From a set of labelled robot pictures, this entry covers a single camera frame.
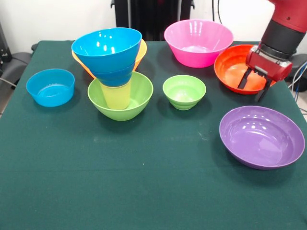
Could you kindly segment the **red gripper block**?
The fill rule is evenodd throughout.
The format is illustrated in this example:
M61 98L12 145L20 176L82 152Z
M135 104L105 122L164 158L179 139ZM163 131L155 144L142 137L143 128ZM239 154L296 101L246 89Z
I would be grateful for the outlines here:
M292 70L292 62L289 60L279 60L270 57L262 52L257 45L254 45L250 49L246 57L246 65L249 68L247 68L238 85L239 89L244 89L248 81L248 76L252 70L260 76L264 76L266 80L263 89L260 90L255 97L256 102L260 102L263 99L270 88L272 81L282 81Z

